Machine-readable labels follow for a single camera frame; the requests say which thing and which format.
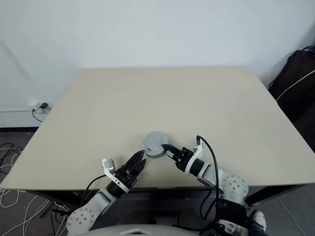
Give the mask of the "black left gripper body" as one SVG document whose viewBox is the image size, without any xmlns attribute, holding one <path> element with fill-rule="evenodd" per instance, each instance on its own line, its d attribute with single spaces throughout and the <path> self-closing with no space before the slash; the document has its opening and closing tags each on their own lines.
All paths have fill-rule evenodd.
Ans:
<svg viewBox="0 0 315 236">
<path fill-rule="evenodd" d="M 137 171 L 131 170 L 128 171 L 124 165 L 122 165 L 115 172 L 115 177 L 121 181 L 128 189 L 131 189 L 135 183 L 137 178 Z"/>
</svg>

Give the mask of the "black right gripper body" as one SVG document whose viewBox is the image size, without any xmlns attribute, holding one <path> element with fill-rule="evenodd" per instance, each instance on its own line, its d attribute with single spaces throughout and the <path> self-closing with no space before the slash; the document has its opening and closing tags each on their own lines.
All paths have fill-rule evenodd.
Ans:
<svg viewBox="0 0 315 236">
<path fill-rule="evenodd" d="M 179 170 L 185 171 L 186 166 L 194 153 L 185 147 L 183 147 L 181 151 L 181 153 L 174 153 L 176 155 L 175 165 Z"/>
</svg>

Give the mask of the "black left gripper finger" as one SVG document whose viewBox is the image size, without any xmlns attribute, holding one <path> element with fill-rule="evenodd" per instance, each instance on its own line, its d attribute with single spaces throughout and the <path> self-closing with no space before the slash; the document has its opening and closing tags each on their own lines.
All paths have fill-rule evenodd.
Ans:
<svg viewBox="0 0 315 236">
<path fill-rule="evenodd" d="M 131 177 L 136 179 L 137 176 L 142 172 L 146 164 L 146 159 L 133 159 L 132 160 L 132 167 L 131 167 Z"/>
<path fill-rule="evenodd" d="M 144 169 L 144 150 L 136 152 L 126 163 L 126 172 L 141 172 Z"/>
</svg>

